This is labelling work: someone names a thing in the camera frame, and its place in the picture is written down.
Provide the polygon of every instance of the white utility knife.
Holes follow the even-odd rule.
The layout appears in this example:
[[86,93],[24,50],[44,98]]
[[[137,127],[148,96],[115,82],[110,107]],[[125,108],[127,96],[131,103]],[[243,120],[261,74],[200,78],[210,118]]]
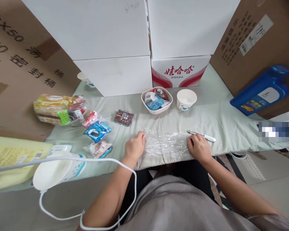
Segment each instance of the white utility knife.
[[195,135],[195,134],[202,135],[205,139],[207,139],[208,141],[211,141],[211,142],[215,142],[216,141],[216,139],[214,137],[212,137],[212,136],[204,135],[202,133],[198,133],[198,132],[194,132],[194,131],[190,131],[190,130],[188,130],[187,132],[190,133],[190,134],[193,134],[193,135]]

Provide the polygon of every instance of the forearm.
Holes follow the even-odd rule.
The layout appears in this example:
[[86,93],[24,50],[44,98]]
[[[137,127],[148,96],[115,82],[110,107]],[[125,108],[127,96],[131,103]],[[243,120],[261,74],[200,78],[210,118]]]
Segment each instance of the forearm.
[[[135,168],[134,161],[124,158],[122,163],[131,169]],[[106,187],[95,198],[86,211],[83,224],[87,227],[108,227],[113,225],[120,211],[122,201],[132,172],[118,166],[112,174]]]
[[213,177],[218,186],[220,186],[227,200],[242,215],[267,215],[272,213],[281,215],[270,203],[219,164],[214,158],[201,164]]

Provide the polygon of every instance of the person's left hand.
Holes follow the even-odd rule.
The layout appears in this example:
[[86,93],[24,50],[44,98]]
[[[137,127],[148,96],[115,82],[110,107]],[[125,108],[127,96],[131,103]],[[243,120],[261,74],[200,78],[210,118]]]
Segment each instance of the person's left hand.
[[137,136],[131,138],[125,144],[125,158],[133,163],[137,163],[145,149],[145,134],[138,132]]

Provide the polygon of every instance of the yellow bottle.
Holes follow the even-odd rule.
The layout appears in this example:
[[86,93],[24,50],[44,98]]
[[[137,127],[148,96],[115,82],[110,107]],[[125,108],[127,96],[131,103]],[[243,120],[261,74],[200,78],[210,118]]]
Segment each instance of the yellow bottle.
[[[52,144],[0,137],[0,166],[45,158]],[[33,177],[38,165],[0,172],[0,189],[23,183]]]

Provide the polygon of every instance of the grey shirt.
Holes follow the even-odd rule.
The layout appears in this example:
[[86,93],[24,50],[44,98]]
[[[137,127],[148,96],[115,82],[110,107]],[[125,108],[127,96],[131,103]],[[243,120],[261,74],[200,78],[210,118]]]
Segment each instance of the grey shirt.
[[140,192],[117,230],[289,230],[289,221],[279,215],[244,218],[221,208],[187,181],[166,175]]

